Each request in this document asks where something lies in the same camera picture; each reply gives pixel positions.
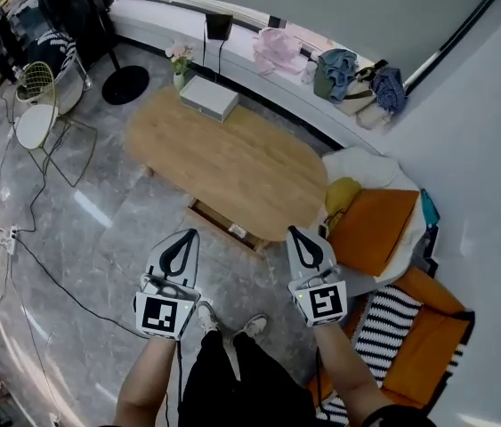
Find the fan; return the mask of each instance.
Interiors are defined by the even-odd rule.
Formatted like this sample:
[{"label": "fan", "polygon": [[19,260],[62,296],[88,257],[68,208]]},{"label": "fan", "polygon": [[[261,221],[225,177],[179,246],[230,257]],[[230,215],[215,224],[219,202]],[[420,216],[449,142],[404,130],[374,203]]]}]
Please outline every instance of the fan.
[{"label": "fan", "polygon": [[87,21],[98,21],[103,45],[116,71],[108,77],[102,88],[102,96],[109,104],[126,104],[138,98],[149,85],[147,69],[139,66],[121,67],[117,61],[106,30],[109,19],[104,0],[38,0],[38,6],[54,31],[64,31],[78,40],[83,36]]}]

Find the white box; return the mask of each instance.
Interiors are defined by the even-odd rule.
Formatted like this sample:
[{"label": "white box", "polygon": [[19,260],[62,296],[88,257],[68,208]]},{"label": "white box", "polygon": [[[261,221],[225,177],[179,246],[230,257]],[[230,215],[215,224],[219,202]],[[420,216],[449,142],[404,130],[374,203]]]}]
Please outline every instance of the white box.
[{"label": "white box", "polygon": [[193,77],[179,93],[181,102],[201,114],[224,122],[238,104],[238,94],[202,77]]}]

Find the sneaker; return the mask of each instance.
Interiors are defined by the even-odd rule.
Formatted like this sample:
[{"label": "sneaker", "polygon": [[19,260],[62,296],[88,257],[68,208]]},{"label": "sneaker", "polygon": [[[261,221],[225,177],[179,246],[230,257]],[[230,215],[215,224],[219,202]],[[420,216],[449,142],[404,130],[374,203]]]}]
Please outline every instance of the sneaker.
[{"label": "sneaker", "polygon": [[214,314],[213,307],[208,302],[199,302],[197,307],[198,325],[203,332],[208,334],[211,331],[218,330],[218,321]]},{"label": "sneaker", "polygon": [[256,343],[260,344],[268,335],[269,321],[268,315],[264,313],[256,315],[250,318],[246,325],[232,336],[231,340],[234,341],[237,335],[245,333],[250,338],[253,338]]}]

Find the white chair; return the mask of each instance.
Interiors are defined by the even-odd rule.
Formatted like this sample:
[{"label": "white chair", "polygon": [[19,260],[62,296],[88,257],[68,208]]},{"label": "white chair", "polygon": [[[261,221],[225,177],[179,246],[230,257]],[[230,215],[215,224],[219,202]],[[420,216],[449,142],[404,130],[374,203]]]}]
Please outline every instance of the white chair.
[{"label": "white chair", "polygon": [[[93,151],[96,146],[96,140],[98,138],[98,131],[89,125],[78,122],[74,118],[66,115],[59,115],[54,74],[48,65],[42,61],[32,63],[25,69],[19,80],[15,96],[19,101],[25,102],[29,105],[29,108],[23,112],[20,119],[16,121],[14,125],[15,134],[19,144],[27,149],[28,154],[43,175],[46,174],[48,162],[50,161],[64,180],[71,187],[76,187],[78,182],[84,176],[86,168],[90,165]],[[75,182],[71,182],[58,165],[54,163],[52,154],[57,149],[59,144],[55,143],[50,153],[44,148],[44,144],[46,143],[46,140],[57,120],[61,120],[65,124],[58,141],[61,141],[66,132],[74,125],[78,125],[93,132],[93,143],[90,155],[86,160],[82,173]],[[42,167],[38,164],[32,154],[33,151],[38,149],[42,150],[45,154]]]}]

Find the black stand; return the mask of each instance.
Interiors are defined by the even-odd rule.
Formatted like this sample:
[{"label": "black stand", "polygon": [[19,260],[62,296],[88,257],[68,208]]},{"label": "black stand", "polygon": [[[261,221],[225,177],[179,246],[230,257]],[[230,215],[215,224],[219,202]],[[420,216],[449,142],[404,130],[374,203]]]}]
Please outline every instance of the black stand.
[{"label": "black stand", "polygon": [[101,95],[107,103],[112,105],[117,106],[129,103],[139,98],[140,95],[145,92],[149,85],[149,73],[144,67],[130,66],[122,68],[119,65],[116,54],[111,48],[108,32],[101,19],[101,13],[98,11],[98,6],[93,0],[88,0],[88,3],[90,4],[91,10],[96,11],[96,14],[98,14],[98,21],[100,22],[106,46],[108,46],[108,54],[116,69],[116,72],[112,73],[112,75],[106,79],[101,89]]}]

